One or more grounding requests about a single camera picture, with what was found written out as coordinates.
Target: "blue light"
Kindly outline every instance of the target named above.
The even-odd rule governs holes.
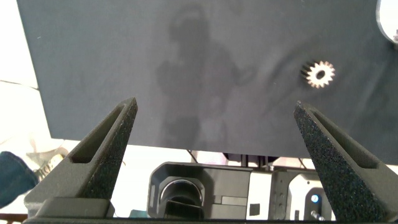
[[[313,203],[317,203],[317,202],[319,201],[319,196],[317,196],[317,195],[312,195],[312,196],[311,196],[311,201],[312,201]]]

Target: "black foam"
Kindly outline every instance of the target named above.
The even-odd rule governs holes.
[[[328,131],[319,120],[300,102],[296,105],[294,117],[336,219],[340,222],[385,220],[387,211],[381,201],[332,143],[331,136],[327,135]]]

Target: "white surface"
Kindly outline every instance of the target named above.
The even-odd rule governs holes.
[[[0,82],[0,105],[0,143],[28,134],[39,139],[50,139],[39,91]]]
[[[247,220],[268,220],[272,174],[252,172],[250,174]],[[249,216],[250,204],[260,204],[260,215]]]
[[[0,1],[0,80],[37,88],[17,1]]]
[[[186,150],[128,145],[111,202],[116,217],[128,217],[132,209],[147,210],[149,177],[164,162],[191,162]]]

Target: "gray surface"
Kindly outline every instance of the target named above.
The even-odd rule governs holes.
[[[398,53],[376,1],[18,3],[53,138],[82,139],[135,96],[130,144],[308,157],[301,100],[398,164]],[[321,90],[300,77],[313,59],[336,68]]]

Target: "metal gear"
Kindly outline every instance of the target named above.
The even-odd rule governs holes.
[[[302,75],[312,87],[323,88],[333,81],[332,77],[335,76],[335,69],[331,63],[320,61],[309,64],[307,67],[304,66]]]

